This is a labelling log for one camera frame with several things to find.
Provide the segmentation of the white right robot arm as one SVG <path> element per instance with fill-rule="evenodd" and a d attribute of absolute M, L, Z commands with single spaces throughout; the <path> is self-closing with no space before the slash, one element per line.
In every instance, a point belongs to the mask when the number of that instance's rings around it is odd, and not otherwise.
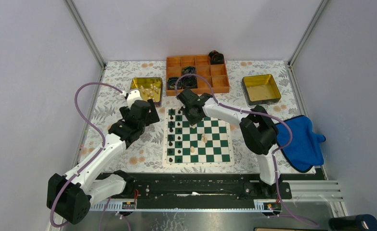
<path fill-rule="evenodd" d="M 197 95 L 185 89 L 177 95 L 181 110 L 191 125 L 205 117 L 213 117 L 240 128 L 246 147 L 257 156 L 260 168 L 260 192 L 266 198 L 279 193 L 280 173 L 275 166 L 272 148 L 277 144 L 278 129 L 272 117 L 261 106 L 250 109 L 235 108 L 217 101 L 213 95 Z"/>

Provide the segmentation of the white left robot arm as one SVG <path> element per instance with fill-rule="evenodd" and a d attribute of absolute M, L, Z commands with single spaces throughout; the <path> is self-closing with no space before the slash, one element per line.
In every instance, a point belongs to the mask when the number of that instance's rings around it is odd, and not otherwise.
<path fill-rule="evenodd" d="M 65 174 L 50 177 L 46 202 L 51 210 L 50 220 L 56 213 L 77 224 L 102 200 L 118 194 L 123 198 L 132 195 L 134 186 L 126 173 L 116 171 L 103 180 L 97 177 L 140 138 L 147 126 L 159 122 L 159 117 L 153 100 L 136 100 L 130 107 L 121 107 L 120 113 L 122 118 L 111 125 L 103 144 Z"/>

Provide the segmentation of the green white chess board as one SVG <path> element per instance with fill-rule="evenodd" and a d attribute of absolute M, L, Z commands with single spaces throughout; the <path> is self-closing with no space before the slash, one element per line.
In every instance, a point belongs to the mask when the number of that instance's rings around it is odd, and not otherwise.
<path fill-rule="evenodd" d="M 165 108 L 163 139 L 164 167 L 231 166 L 234 164 L 230 124 L 213 117 L 205 117 L 191 128 L 187 118 L 177 107 Z M 205 134 L 207 143 L 201 141 Z"/>

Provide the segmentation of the left gold tin box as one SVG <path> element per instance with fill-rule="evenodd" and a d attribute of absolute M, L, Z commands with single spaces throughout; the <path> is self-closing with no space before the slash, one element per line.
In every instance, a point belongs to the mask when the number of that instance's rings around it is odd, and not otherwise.
<path fill-rule="evenodd" d="M 143 100 L 153 100 L 155 107 L 162 104 L 163 81 L 160 77 L 135 77 L 130 89 L 138 89 Z"/>

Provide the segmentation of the gold tin box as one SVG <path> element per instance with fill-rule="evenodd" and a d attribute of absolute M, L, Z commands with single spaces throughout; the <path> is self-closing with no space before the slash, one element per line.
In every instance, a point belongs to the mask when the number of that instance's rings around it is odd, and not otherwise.
<path fill-rule="evenodd" d="M 138 89 L 143 100 L 153 100 L 155 107 L 162 104 L 163 81 L 160 77 L 135 77 L 130 89 Z"/>
<path fill-rule="evenodd" d="M 271 74 L 243 77 L 241 86 L 248 106 L 278 103 L 281 100 Z"/>

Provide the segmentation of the rolled dark tie middle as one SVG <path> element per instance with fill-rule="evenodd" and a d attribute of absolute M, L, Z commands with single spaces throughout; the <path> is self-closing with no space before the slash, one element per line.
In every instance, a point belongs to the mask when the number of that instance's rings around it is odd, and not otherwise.
<path fill-rule="evenodd" d="M 187 66 L 182 68 L 182 75 L 186 75 L 184 78 L 181 79 L 182 87 L 189 88 L 189 89 L 195 89 L 197 88 L 197 80 L 196 76 L 196 68 L 195 66 Z"/>

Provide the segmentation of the rolled dark tie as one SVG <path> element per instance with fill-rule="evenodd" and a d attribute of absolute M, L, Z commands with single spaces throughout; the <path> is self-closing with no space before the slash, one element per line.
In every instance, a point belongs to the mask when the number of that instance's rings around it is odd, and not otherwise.
<path fill-rule="evenodd" d="M 197 80 L 196 76 L 196 68 L 195 66 L 187 66 L 182 68 L 182 75 L 186 75 L 184 78 L 181 79 L 182 87 L 189 88 L 189 89 L 195 89 L 197 88 Z"/>
<path fill-rule="evenodd" d="M 211 65 L 224 64 L 224 55 L 216 50 L 211 51 L 209 54 L 209 61 Z"/>
<path fill-rule="evenodd" d="M 182 81 L 179 77 L 170 77 L 167 80 L 167 90 L 182 89 Z"/>

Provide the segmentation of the rolled dark tie left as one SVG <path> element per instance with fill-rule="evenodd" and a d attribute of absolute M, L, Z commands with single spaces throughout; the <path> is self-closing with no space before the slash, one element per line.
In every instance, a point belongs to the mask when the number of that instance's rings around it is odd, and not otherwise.
<path fill-rule="evenodd" d="M 167 80 L 167 90 L 182 89 L 182 81 L 179 77 L 170 77 Z"/>

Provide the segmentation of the orange wooden compartment tray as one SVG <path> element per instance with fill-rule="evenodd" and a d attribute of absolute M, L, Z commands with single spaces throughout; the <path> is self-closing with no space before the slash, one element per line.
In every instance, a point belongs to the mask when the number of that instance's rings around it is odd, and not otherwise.
<path fill-rule="evenodd" d="M 169 56 L 166 58 L 166 94 L 175 96 L 182 89 L 167 90 L 167 80 L 170 77 L 179 77 L 179 80 L 186 75 L 182 75 L 182 68 L 195 66 L 197 88 L 191 89 L 196 94 L 202 93 L 228 93 L 230 83 L 227 75 L 226 64 L 211 65 L 208 54 Z"/>

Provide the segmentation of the floral table mat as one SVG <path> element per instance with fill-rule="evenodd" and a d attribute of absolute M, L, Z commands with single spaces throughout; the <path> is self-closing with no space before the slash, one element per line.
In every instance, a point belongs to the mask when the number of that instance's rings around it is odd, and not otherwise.
<path fill-rule="evenodd" d="M 107 154 L 116 145 L 126 147 L 104 165 L 104 172 L 128 173 L 259 173 L 273 181 L 287 173 L 314 173 L 320 155 L 307 156 L 302 136 L 314 148 L 324 140 L 312 131 L 311 121 L 299 113 L 282 61 L 228 61 L 221 78 L 228 93 L 217 94 L 212 76 L 197 72 L 182 74 L 183 68 L 164 61 L 109 62 L 104 71 L 92 126 L 81 149 L 80 162 Z M 156 109 L 159 121 L 144 126 L 137 119 L 150 101 L 147 89 L 132 107 L 123 97 L 134 77 L 165 79 L 170 73 L 178 84 L 195 79 L 206 92 L 183 88 L 163 98 Z M 279 89 L 278 103 L 248 107 L 242 79 L 267 74 Z"/>

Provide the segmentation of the rolled dark tie top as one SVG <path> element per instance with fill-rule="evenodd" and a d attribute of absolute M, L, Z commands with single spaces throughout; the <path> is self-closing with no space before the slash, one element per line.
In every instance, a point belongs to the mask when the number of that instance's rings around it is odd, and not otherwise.
<path fill-rule="evenodd" d="M 209 61 L 211 65 L 224 64 L 224 55 L 216 50 L 211 51 L 209 54 Z"/>

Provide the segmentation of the right gold tin box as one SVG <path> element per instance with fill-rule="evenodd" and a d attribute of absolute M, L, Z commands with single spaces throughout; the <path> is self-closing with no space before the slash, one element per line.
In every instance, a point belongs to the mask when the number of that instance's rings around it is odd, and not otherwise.
<path fill-rule="evenodd" d="M 243 77 L 241 86 L 248 106 L 278 103 L 281 100 L 271 74 Z"/>

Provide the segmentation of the blue cloth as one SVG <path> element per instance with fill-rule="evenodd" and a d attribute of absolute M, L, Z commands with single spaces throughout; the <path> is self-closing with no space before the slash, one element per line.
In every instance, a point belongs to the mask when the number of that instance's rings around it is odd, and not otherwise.
<path fill-rule="evenodd" d="M 324 164 L 320 144 L 326 141 L 313 131 L 312 121 L 305 115 L 285 120 L 292 132 L 292 142 L 282 149 L 288 163 L 298 172 L 306 173 L 314 166 Z"/>

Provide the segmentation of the dark cylinder bottle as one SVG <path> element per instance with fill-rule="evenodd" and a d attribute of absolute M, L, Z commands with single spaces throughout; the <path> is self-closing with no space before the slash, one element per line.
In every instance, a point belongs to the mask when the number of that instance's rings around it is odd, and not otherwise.
<path fill-rule="evenodd" d="M 328 223 L 334 231 L 377 231 L 377 219 L 370 214 L 331 218 Z"/>

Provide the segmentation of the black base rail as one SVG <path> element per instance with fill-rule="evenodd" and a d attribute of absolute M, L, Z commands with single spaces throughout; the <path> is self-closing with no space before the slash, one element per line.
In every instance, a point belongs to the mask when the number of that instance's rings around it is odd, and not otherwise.
<path fill-rule="evenodd" d="M 251 209 L 254 200 L 292 197 L 290 186 L 268 185 L 258 174 L 124 173 L 127 185 L 113 199 L 130 199 L 138 209 Z"/>

